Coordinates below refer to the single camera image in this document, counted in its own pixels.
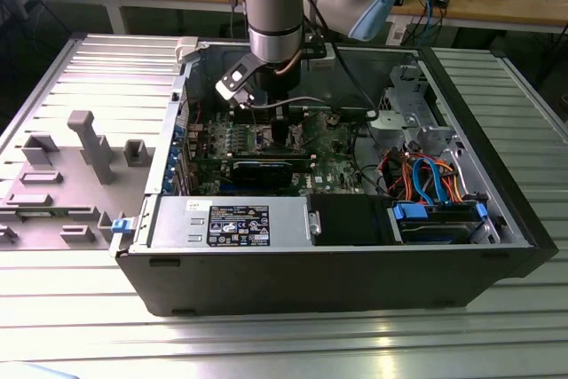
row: blue latch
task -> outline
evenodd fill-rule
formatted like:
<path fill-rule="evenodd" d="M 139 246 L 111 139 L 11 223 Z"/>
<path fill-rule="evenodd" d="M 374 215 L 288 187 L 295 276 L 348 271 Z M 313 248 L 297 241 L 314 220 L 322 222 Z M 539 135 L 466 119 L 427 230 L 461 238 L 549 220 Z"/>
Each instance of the blue latch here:
<path fill-rule="evenodd" d="M 136 230 L 137 217 L 122 217 L 115 219 L 110 229 L 113 233 L 130 234 Z"/>
<path fill-rule="evenodd" d="M 406 219 L 428 219 L 428 211 L 423 204 L 418 203 L 399 203 L 394 209 L 394 217 L 397 220 Z"/>
<path fill-rule="evenodd" d="M 486 219 L 489 216 L 489 214 L 487 213 L 487 208 L 482 203 L 476 204 L 476 210 L 482 219 Z"/>

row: table leg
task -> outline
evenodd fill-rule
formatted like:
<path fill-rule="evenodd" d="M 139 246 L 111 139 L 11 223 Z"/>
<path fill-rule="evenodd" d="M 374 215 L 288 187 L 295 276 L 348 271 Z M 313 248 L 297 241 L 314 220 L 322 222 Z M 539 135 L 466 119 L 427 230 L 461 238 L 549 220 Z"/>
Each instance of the table leg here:
<path fill-rule="evenodd" d="M 119 5 L 107 4 L 106 13 L 108 13 L 108 19 L 110 20 L 110 25 L 113 28 L 113 33 L 116 35 L 129 34 L 126 19 L 122 14 L 122 8 Z"/>
<path fill-rule="evenodd" d="M 413 16 L 411 15 L 395 15 L 392 17 L 392 24 L 390 25 L 386 43 L 388 46 L 400 46 L 405 36 L 406 27 L 412 23 L 412 19 Z"/>
<path fill-rule="evenodd" d="M 29 18 L 28 15 L 28 11 L 26 11 L 25 8 L 25 4 L 26 4 L 26 0 L 2 0 L 5 5 L 6 8 L 8 8 L 8 11 L 10 11 L 10 13 L 13 13 L 14 16 L 19 20 L 19 21 L 26 21 Z"/>

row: black side panel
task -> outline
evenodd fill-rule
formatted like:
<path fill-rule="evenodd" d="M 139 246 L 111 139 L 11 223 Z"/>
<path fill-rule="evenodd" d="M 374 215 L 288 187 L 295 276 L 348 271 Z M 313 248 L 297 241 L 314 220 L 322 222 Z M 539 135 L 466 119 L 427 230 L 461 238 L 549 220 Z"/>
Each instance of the black side panel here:
<path fill-rule="evenodd" d="M 123 255 L 159 316 L 465 306 L 535 249 Z"/>
<path fill-rule="evenodd" d="M 548 235 L 536 213 L 534 213 L 533 208 L 526 200 L 517 182 L 515 182 L 515 179 L 513 179 L 500 156 L 493 148 L 489 138 L 487 138 L 481 126 L 477 123 L 477 120 L 469 110 L 460 92 L 455 88 L 452 79 L 447 75 L 434 51 L 430 48 L 422 49 L 421 56 L 436 81 L 447 105 L 461 125 L 466 138 L 474 147 L 487 175 L 492 178 L 493 185 L 503 199 L 521 233 L 528 241 L 533 242 L 538 247 L 530 261 L 520 265 L 509 275 L 509 277 L 524 277 L 558 253 L 558 248 Z"/>

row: gray plastic part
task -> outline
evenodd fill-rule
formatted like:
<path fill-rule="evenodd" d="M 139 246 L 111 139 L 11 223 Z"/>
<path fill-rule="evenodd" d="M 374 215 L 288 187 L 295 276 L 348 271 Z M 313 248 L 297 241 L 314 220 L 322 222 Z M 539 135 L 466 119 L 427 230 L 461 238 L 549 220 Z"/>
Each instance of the gray plastic part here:
<path fill-rule="evenodd" d="M 91 160 L 91 166 L 95 170 L 99 182 L 102 185 L 107 185 L 113 179 L 113 172 L 108 166 L 108 160 L 92 128 L 94 120 L 95 117 L 91 111 L 74 110 L 67 119 L 67 126 L 77 133 L 85 154 Z"/>
<path fill-rule="evenodd" d="M 21 217 L 15 210 L 0 212 L 1 222 L 24 222 L 24 218 Z"/>
<path fill-rule="evenodd" d="M 146 144 L 142 139 L 129 139 L 126 141 L 123 152 L 129 167 L 145 168 L 150 166 Z"/>
<path fill-rule="evenodd" d="M 111 163 L 112 160 L 113 160 L 113 150 L 108 145 L 107 137 L 105 135 L 97 135 L 97 138 L 99 139 L 99 146 L 100 146 L 100 149 L 101 149 L 101 154 L 104 156 L 104 158 L 109 163 Z M 85 160 L 85 163 L 91 164 L 91 159 L 89 158 L 89 155 L 87 154 L 87 152 L 85 150 L 80 150 L 80 151 L 81 151 L 81 155 L 83 156 L 83 159 Z"/>
<path fill-rule="evenodd" d="M 66 243 L 95 241 L 95 235 L 88 225 L 63 225 L 59 235 Z"/>
<path fill-rule="evenodd" d="M 99 219 L 100 213 L 96 206 L 90 206 L 70 210 L 69 217 L 74 221 L 96 221 Z"/>
<path fill-rule="evenodd" d="M 120 212 L 116 219 L 122 219 L 123 217 L 125 217 L 124 212 Z M 103 238 L 109 243 L 113 239 L 112 225 L 113 220 L 108 216 L 108 214 L 106 212 L 101 213 L 99 222 L 97 223 L 97 228 Z"/>
<path fill-rule="evenodd" d="M 13 243 L 13 241 L 17 238 L 18 234 L 16 234 L 9 226 L 0 225 L 0 243 Z"/>
<path fill-rule="evenodd" d="M 150 156 L 154 148 L 147 148 Z M 129 168 L 122 153 L 122 147 L 113 149 L 113 183 L 102 186 L 90 165 L 86 164 L 79 152 L 79 147 L 61 146 L 58 153 L 50 153 L 52 166 L 49 170 L 58 171 L 63 180 L 58 184 L 25 185 L 19 179 L 12 181 L 12 187 L 2 203 L 11 194 L 48 193 L 53 204 L 43 207 L 45 212 L 57 212 L 58 209 L 80 209 L 96 206 L 99 212 L 105 211 L 109 218 L 134 217 L 140 213 L 144 200 L 144 188 L 148 179 L 149 168 Z M 34 173 L 36 168 L 24 163 L 20 176 Z M 9 225 L 19 235 L 13 245 L 0 245 L 0 250 L 14 249 L 107 249 L 108 240 L 104 231 L 97 228 L 100 215 L 92 220 L 76 221 L 76 224 L 88 225 L 96 241 L 76 241 L 72 245 L 59 237 L 63 225 L 71 225 L 74 220 L 67 214 L 60 216 L 34 214 L 30 207 L 16 206 L 0 211 L 0 224 Z"/>
<path fill-rule="evenodd" d="M 59 149 L 49 135 L 34 134 L 30 135 L 21 152 L 26 156 L 28 162 L 33 165 L 51 165 L 47 153 L 57 152 Z"/>
<path fill-rule="evenodd" d="M 58 184 L 63 180 L 63 176 L 55 171 L 47 172 L 26 172 L 20 177 L 24 185 L 33 184 Z"/>
<path fill-rule="evenodd" d="M 12 194 L 6 201 L 9 206 L 50 206 L 53 199 L 49 194 Z"/>

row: robotic arm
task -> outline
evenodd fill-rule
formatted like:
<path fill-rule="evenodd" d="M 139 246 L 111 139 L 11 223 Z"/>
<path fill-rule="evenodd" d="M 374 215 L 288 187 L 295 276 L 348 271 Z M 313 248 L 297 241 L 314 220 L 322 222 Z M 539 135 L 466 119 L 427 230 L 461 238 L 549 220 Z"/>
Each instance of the robotic arm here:
<path fill-rule="evenodd" d="M 395 2 L 312 1 L 330 29 L 361 41 L 376 36 Z M 245 7 L 251 53 L 221 78 L 216 89 L 235 106 L 250 107 L 253 98 L 244 84 L 254 75 L 256 85 L 266 91 L 269 103 L 285 100 L 288 91 L 300 82 L 300 59 L 304 55 L 304 16 L 313 24 L 321 26 L 323 23 L 318 20 L 307 0 L 247 0 Z M 277 110 L 276 115 L 280 117 L 282 129 L 287 127 L 286 107 Z"/>

